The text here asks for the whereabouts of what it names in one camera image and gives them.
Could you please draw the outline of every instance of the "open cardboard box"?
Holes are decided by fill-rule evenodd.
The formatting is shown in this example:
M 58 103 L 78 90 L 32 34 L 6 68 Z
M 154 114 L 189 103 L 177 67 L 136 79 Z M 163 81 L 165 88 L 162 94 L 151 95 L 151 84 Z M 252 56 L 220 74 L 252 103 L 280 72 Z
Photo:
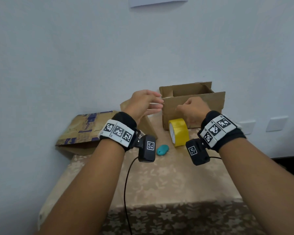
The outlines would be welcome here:
M 225 91 L 214 92 L 212 82 L 196 82 L 190 84 L 161 86 L 159 88 L 164 100 L 162 108 L 162 125 L 169 130 L 169 120 L 184 118 L 183 114 L 176 111 L 178 105 L 183 105 L 190 97 L 200 96 L 210 107 L 221 113 L 224 106 Z M 188 124 L 188 128 L 200 127 L 199 124 Z
M 123 102 L 121 110 L 128 104 Z M 57 146 L 61 150 L 65 150 L 78 155 L 90 155 L 94 152 L 100 142 L 98 135 L 106 122 L 111 119 L 117 111 L 107 111 L 93 114 L 77 115 L 67 127 L 65 132 L 58 138 Z M 157 135 L 147 116 L 143 117 L 137 129 L 145 134 L 153 135 L 157 139 Z

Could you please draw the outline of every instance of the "person's right arm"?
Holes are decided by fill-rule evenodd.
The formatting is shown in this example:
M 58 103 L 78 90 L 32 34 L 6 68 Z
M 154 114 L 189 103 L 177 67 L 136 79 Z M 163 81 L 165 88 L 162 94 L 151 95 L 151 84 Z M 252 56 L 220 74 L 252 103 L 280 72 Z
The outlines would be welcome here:
M 177 107 L 188 121 L 201 123 L 210 111 L 200 98 Z M 269 234 L 294 235 L 294 176 L 245 138 L 223 145 L 219 154 L 237 190 Z

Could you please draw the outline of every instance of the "black wristband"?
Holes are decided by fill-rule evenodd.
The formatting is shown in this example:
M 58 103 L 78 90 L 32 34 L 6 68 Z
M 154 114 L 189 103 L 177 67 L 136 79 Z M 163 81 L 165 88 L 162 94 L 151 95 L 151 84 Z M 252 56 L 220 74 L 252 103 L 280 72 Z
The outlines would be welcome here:
M 130 115 L 128 115 L 127 113 L 122 112 L 122 111 L 116 113 L 112 117 L 112 119 L 125 124 L 127 127 L 129 127 L 131 130 L 133 130 L 135 132 L 135 135 L 133 135 L 133 137 L 131 139 L 131 142 L 130 142 L 128 147 L 125 147 L 125 146 L 120 144 L 122 146 L 122 148 L 124 148 L 124 151 L 128 151 L 128 150 L 132 149 L 133 145 L 134 145 L 134 141 L 136 140 L 136 135 L 137 135 L 137 132 L 136 132 L 137 123 L 136 123 L 136 121 Z M 105 136 L 100 136 L 99 137 L 100 140 L 105 139 L 105 138 L 108 138 L 108 137 L 105 137 Z
M 204 127 L 210 122 L 212 121 L 214 118 L 216 118 L 217 116 L 221 115 L 218 111 L 212 110 L 210 111 L 207 115 L 206 118 L 203 120 L 202 124 L 201 124 L 201 130 L 198 132 L 198 137 L 202 138 L 200 136 L 200 133 L 203 131 Z M 242 130 L 240 130 L 239 128 L 236 128 L 230 132 L 228 132 L 223 138 L 221 138 L 212 148 L 210 148 L 208 146 L 207 143 L 205 143 L 205 145 L 207 146 L 208 149 L 212 149 L 215 150 L 216 152 L 219 152 L 220 148 L 225 145 L 226 143 L 232 141 L 233 139 L 236 138 L 246 138 L 246 136 L 243 134 Z

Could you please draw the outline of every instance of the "person's left arm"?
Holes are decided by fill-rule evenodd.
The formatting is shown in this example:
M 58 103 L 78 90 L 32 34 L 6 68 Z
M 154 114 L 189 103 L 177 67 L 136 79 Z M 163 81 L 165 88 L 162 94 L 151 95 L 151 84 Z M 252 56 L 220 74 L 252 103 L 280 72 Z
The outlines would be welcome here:
M 144 115 L 161 110 L 157 92 L 142 90 L 132 95 L 124 110 L 139 123 Z M 99 233 L 116 189 L 125 151 L 117 142 L 101 140 L 89 162 L 65 190 L 38 232 L 43 234 Z

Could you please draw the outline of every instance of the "white wall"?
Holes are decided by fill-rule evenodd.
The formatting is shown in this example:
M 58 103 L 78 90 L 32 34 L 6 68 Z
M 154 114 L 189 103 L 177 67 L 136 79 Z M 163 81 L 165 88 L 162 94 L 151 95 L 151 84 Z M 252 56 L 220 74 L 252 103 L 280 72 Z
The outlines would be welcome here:
M 0 234 L 32 231 L 68 163 L 53 145 L 76 114 L 210 80 L 227 115 L 257 121 L 252 143 L 294 155 L 294 0 L 0 0 Z M 285 129 L 266 133 L 280 115 Z

